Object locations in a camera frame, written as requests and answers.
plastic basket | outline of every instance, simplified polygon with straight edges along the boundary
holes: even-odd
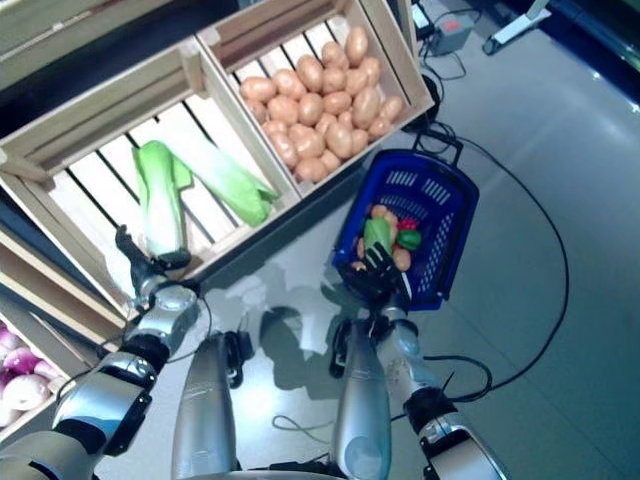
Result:
[[[376,155],[338,237],[333,265],[358,260],[356,243],[364,222],[374,205],[385,205],[398,218],[416,220],[422,233],[406,272],[411,309],[440,308],[449,298],[479,198],[478,188],[457,168],[462,145],[454,147],[451,165],[413,150]]]

basket handle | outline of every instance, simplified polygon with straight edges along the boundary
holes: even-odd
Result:
[[[418,135],[416,136],[416,142],[414,144],[414,150],[415,150],[415,146],[418,144],[418,141],[420,140],[420,136],[421,135],[425,135],[427,137],[431,137],[431,138],[435,138],[436,140],[450,145],[454,148],[454,150],[456,151],[455,155],[453,156],[453,161],[451,162],[451,166],[452,167],[458,167],[458,160],[460,160],[460,154],[462,153],[462,149],[464,148],[464,145],[462,144],[462,142],[460,140],[458,140],[455,137],[451,137],[450,135],[446,135],[442,132],[438,132],[436,130],[433,130],[431,128],[429,128],[428,130],[422,131],[420,133],[418,133]]]

red onion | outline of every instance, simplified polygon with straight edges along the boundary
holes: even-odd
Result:
[[[11,370],[7,370],[6,368],[0,368],[0,399],[2,398],[2,392],[4,392],[4,387],[7,386],[11,380],[16,377],[16,373]]]
[[[33,369],[33,373],[37,373],[47,380],[53,380],[54,378],[58,378],[60,376],[58,371],[51,365],[49,365],[46,360],[40,360]]]
[[[0,327],[0,345],[9,350],[15,350],[20,346],[20,343],[20,337],[11,333],[6,326]]]
[[[49,398],[47,383],[40,375],[20,375],[4,388],[2,401],[14,410],[32,410]]]
[[[13,370],[18,375],[33,373],[40,359],[36,357],[27,347],[20,347],[10,352],[4,359],[2,366]]]
[[[2,400],[0,400],[0,428],[11,425],[20,415],[22,415],[21,411],[9,408]]]

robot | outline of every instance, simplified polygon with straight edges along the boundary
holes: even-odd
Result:
[[[50,430],[0,451],[2,479],[97,478],[93,472],[100,460],[126,452],[134,440],[158,375],[198,318],[196,292],[168,279],[168,265],[147,258],[124,227],[116,244],[131,262],[138,300],[148,308],[118,351],[62,398]],[[367,265],[367,274],[343,272],[349,287],[368,300],[371,313],[345,321],[336,334],[331,373],[343,377],[344,385],[328,461],[239,471],[229,388],[241,384],[249,355],[237,333],[217,331],[199,346],[187,374],[172,478],[385,479],[391,465],[390,395],[403,399],[426,457],[426,480],[508,478],[427,368],[393,262],[378,248],[367,252]]]

shiny floor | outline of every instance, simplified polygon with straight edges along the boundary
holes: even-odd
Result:
[[[431,0],[424,4],[434,15],[442,11]],[[567,243],[571,296],[566,322],[540,363],[461,409],[513,478],[640,478],[638,107],[539,31],[486,57],[480,46],[495,30],[483,20],[461,52],[468,75],[446,83],[441,119],[502,159],[548,208]],[[448,59],[430,64],[442,75],[457,73]],[[397,134],[389,146],[410,140]],[[561,303],[561,257],[543,217],[508,177],[470,149],[461,168],[481,199],[451,300],[440,311],[411,317],[425,352],[474,356],[501,379],[536,353],[552,327]],[[328,267],[347,211],[345,204],[264,264],[238,264],[213,280],[218,288],[207,298],[216,326],[243,321],[259,345],[245,383],[232,394],[243,467],[302,461],[327,450],[300,432],[275,429],[272,418],[288,415],[313,426],[335,417],[339,383],[327,374],[327,336],[340,318],[357,314],[355,305],[331,294],[337,278]],[[185,352],[206,328],[203,317]],[[105,460],[100,478],[169,478],[188,366],[166,367],[136,442],[121,458]],[[441,365],[437,373],[446,377],[451,368],[451,393],[479,385],[468,367]],[[413,432],[405,421],[392,430],[390,478],[422,478]],[[331,427],[314,433],[328,440]]]

